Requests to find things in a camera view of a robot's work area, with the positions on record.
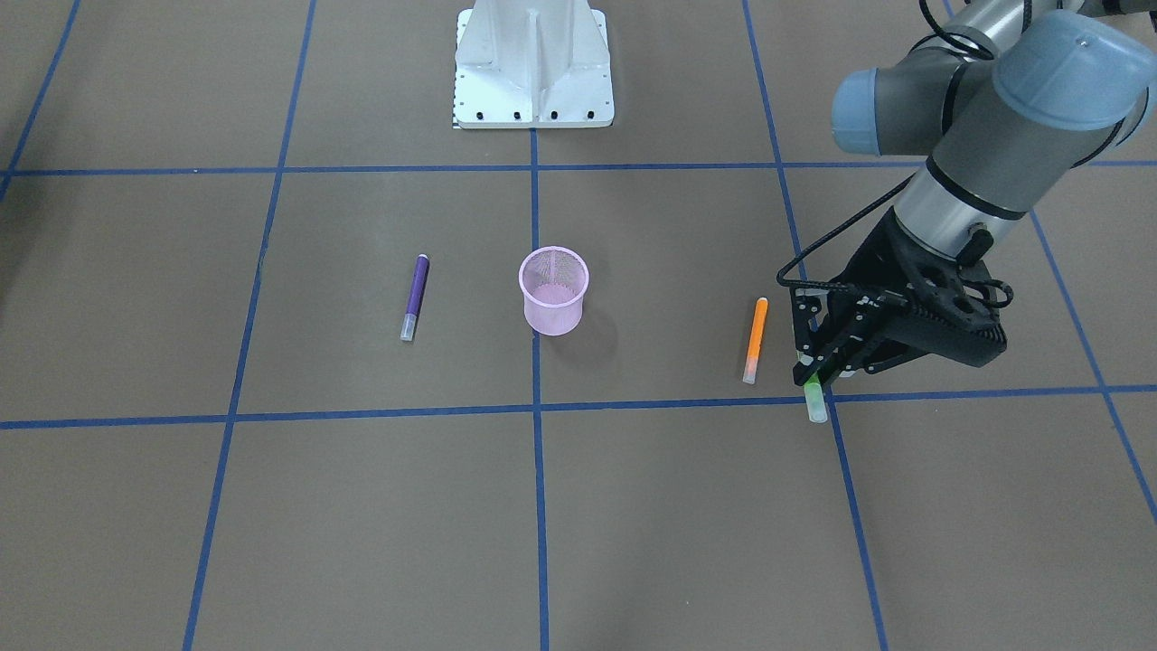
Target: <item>mesh pencil cup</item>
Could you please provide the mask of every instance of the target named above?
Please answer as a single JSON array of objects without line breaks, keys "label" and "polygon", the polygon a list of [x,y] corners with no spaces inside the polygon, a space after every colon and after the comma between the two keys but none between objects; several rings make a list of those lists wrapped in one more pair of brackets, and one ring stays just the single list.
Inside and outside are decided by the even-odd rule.
[{"label": "mesh pencil cup", "polygon": [[530,253],[518,267],[526,323],[543,335],[574,331],[582,318],[582,297],[589,282],[587,262],[570,249],[544,246]]}]

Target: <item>green marker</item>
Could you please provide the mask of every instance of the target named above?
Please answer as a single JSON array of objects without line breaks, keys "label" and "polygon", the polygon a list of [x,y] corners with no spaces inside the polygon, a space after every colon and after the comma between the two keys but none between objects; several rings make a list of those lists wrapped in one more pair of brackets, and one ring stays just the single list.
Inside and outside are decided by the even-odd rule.
[{"label": "green marker", "polygon": [[803,399],[808,402],[808,419],[812,423],[827,423],[827,405],[824,402],[824,387],[819,385],[818,375],[812,375],[803,384]]}]

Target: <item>black cable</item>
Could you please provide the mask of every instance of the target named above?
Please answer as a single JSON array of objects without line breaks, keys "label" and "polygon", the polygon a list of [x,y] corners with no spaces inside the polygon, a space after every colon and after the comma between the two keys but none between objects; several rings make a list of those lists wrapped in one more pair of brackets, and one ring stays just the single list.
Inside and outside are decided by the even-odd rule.
[{"label": "black cable", "polygon": [[949,45],[967,54],[971,54],[982,61],[990,61],[996,58],[992,52],[989,52],[983,46],[973,47],[972,45],[968,45],[967,43],[964,43],[963,40],[956,38],[951,34],[944,31],[944,28],[941,27],[939,23],[936,22],[936,19],[933,16],[931,9],[928,8],[928,0],[920,0],[920,13],[923,14],[924,22],[928,23],[928,27],[930,27],[933,31],[936,34],[936,36],[939,36],[941,40],[943,40],[944,43],[948,43]]},{"label": "black cable", "polygon": [[[1148,102],[1149,102],[1149,95],[1147,93],[1145,94],[1145,106],[1147,108],[1148,108]],[[1077,162],[1073,163],[1073,167],[1081,167],[1084,163],[1086,163],[1086,162],[1093,160],[1095,157],[1099,156],[1101,151],[1104,151],[1105,149],[1107,149],[1108,146],[1113,143],[1113,140],[1117,139],[1118,133],[1121,132],[1121,127],[1125,126],[1125,120],[1127,118],[1121,118],[1120,121],[1118,121],[1115,125],[1113,125],[1113,131],[1111,131],[1108,133],[1108,138],[1105,138],[1105,141],[1101,142],[1099,147],[1097,147],[1096,149],[1093,149],[1088,156],[1085,156],[1085,157],[1078,160]]]},{"label": "black cable", "polygon": [[853,225],[855,225],[855,223],[857,221],[860,221],[861,219],[863,219],[863,217],[868,216],[869,214],[871,214],[872,210],[875,210],[879,206],[882,206],[885,202],[887,202],[892,197],[899,194],[900,190],[904,190],[904,187],[908,184],[909,180],[912,180],[912,176],[905,178],[896,187],[892,187],[891,190],[889,190],[887,192],[885,192],[884,195],[882,195],[880,198],[876,199],[875,201],[872,201],[871,204],[869,204],[868,206],[865,206],[862,210],[860,210],[856,214],[852,215],[852,217],[849,217],[843,223],[841,223],[841,224],[837,225],[835,228],[833,228],[827,235],[824,235],[819,239],[816,239],[806,249],[799,251],[799,254],[797,254],[794,258],[791,258],[791,261],[787,262],[787,265],[784,265],[783,268],[781,268],[780,272],[775,274],[775,281],[779,282],[780,284],[782,284],[784,287],[789,287],[789,288],[798,288],[798,289],[825,289],[825,290],[828,290],[828,291],[839,291],[839,293],[845,293],[845,294],[861,294],[861,293],[863,293],[863,289],[860,288],[858,286],[856,286],[856,284],[849,284],[847,282],[821,282],[821,281],[817,281],[817,280],[788,280],[784,276],[788,274],[789,271],[791,271],[801,261],[803,261],[803,258],[805,258],[809,254],[811,254],[816,249],[818,249],[818,247],[823,246],[824,244],[831,242],[832,239],[834,239],[835,237],[838,237],[840,235],[840,232],[843,232],[848,228],[852,228]]}]

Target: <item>brown floor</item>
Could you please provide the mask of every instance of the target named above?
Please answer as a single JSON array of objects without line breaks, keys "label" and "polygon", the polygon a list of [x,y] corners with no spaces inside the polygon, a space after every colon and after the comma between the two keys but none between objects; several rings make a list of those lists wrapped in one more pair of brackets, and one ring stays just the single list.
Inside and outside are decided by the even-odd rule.
[{"label": "brown floor", "polygon": [[774,272],[913,169],[827,116],[915,3],[599,0],[537,134],[450,127],[467,3],[0,2],[0,649],[1155,648],[1157,125],[989,256],[1004,356],[812,426]]}]

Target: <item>orange marker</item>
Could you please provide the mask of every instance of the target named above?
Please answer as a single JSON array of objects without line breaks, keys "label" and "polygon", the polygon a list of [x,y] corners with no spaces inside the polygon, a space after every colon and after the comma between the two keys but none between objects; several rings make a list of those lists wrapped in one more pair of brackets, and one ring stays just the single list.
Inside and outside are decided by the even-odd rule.
[{"label": "orange marker", "polygon": [[759,367],[759,347],[764,343],[764,323],[767,320],[767,298],[756,301],[756,318],[751,321],[751,341],[747,343],[747,364],[743,370],[743,382],[756,384],[756,368]]}]

